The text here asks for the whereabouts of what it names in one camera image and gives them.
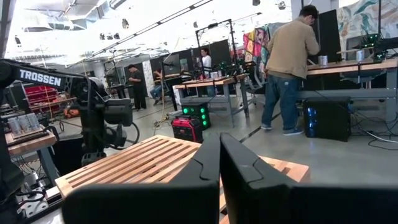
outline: colorful tapestry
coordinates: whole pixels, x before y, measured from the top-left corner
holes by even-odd
[[[384,38],[398,36],[398,1],[381,1],[381,34]],[[340,45],[346,50],[347,39],[378,32],[379,0],[360,0],[337,9]]]
[[[256,70],[260,73],[264,73],[267,64],[269,39],[267,26],[255,28],[252,32],[243,35],[244,61],[256,62]]]

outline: man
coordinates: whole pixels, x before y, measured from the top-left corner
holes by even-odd
[[[139,111],[140,109],[146,109],[147,104],[145,101],[145,78],[144,75],[140,70],[136,68],[135,65],[129,65],[128,67],[129,72],[131,72],[130,77],[128,78],[129,84],[131,84],[132,90],[134,92],[134,104],[136,106],[136,110]]]
[[[162,70],[158,69],[154,72],[154,80],[155,80],[155,86],[154,88],[149,92],[152,98],[155,100],[154,106],[162,100],[162,85],[160,82],[162,82]]]
[[[297,94],[301,79],[307,77],[307,57],[319,52],[319,45],[311,25],[318,18],[318,10],[309,5],[302,8],[300,16],[275,31],[268,43],[271,53],[266,69],[266,104],[261,128],[270,131],[274,108],[280,100],[280,112],[285,136],[302,134],[296,127],[298,112]]]

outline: metal can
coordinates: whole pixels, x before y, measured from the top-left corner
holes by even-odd
[[[13,134],[22,134],[22,129],[18,123],[17,118],[9,118],[8,126],[10,127]]]
[[[39,120],[36,117],[36,114],[30,113],[27,116],[27,119],[29,120],[30,126],[32,127],[33,131],[39,130],[40,129],[40,124]]]
[[[322,55],[318,58],[319,66],[325,67],[328,65],[328,56]]]
[[[364,50],[358,50],[356,52],[356,61],[357,62],[362,62],[365,59],[365,52]]]
[[[29,120],[26,115],[19,116],[18,123],[21,126],[22,130],[24,130],[25,133],[29,133],[32,131],[32,127],[30,126]]]

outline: desk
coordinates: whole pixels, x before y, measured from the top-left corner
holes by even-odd
[[[252,103],[252,101],[248,102],[248,96],[246,95],[246,85],[244,79],[247,77],[246,74],[237,75],[236,78],[241,81],[241,93],[242,93],[242,101],[243,106],[235,109],[232,108],[231,105],[231,97],[229,95],[228,85],[231,83],[235,83],[234,78],[216,78],[216,79],[205,79],[205,80],[192,80],[183,82],[181,85],[175,85],[175,88],[180,92],[180,101],[181,103],[226,103],[226,114],[231,118],[232,127],[234,127],[234,115],[239,113],[240,111],[244,111],[246,117],[249,117],[248,107]],[[213,86],[214,85],[222,85],[224,89],[224,96],[215,96],[215,97],[196,97],[196,98],[184,98],[183,97],[183,89],[191,88],[191,87],[201,87],[201,86]]]
[[[353,89],[353,90],[319,90],[319,91],[300,91],[299,98],[306,99],[310,97],[340,97],[349,96],[354,100],[375,99],[386,100],[386,121],[393,121],[396,118],[397,111],[397,67],[398,58],[387,59],[382,63],[372,63],[373,60],[366,59],[361,65],[361,71],[378,71],[386,70],[387,87],[373,89]],[[310,75],[326,75],[331,73],[357,72],[358,63],[353,61],[345,61],[340,63],[329,63],[326,67],[319,65],[308,66],[308,76]]]
[[[184,168],[199,147],[195,142],[154,136],[60,177],[56,183],[62,197],[87,184],[166,183]],[[261,159],[297,182],[310,180],[308,166],[267,157]],[[220,190],[220,211],[225,208],[224,193]]]
[[[125,99],[127,96],[126,96],[126,92],[124,92],[124,89],[127,89],[127,88],[132,88],[132,85],[114,85],[114,86],[111,86],[109,89],[116,90],[116,92],[118,93],[119,99]]]
[[[8,152],[11,159],[18,156],[23,156],[30,152],[37,152],[44,172],[47,174],[51,184],[55,186],[55,179],[58,178],[58,174],[49,150],[53,150],[52,146],[57,142],[57,139],[50,131],[47,132],[49,133],[48,136],[8,147]],[[12,137],[12,133],[6,133],[5,135],[8,144],[15,141]]]

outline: dark pants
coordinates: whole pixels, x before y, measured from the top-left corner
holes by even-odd
[[[296,107],[299,92],[299,78],[279,78],[269,75],[266,85],[266,104],[262,113],[262,123],[271,126],[272,115],[278,100],[280,113],[284,122],[284,131],[294,130],[297,125],[298,111]]]
[[[134,104],[136,109],[146,109],[147,103],[145,101],[144,89],[141,86],[133,86],[134,91]]]

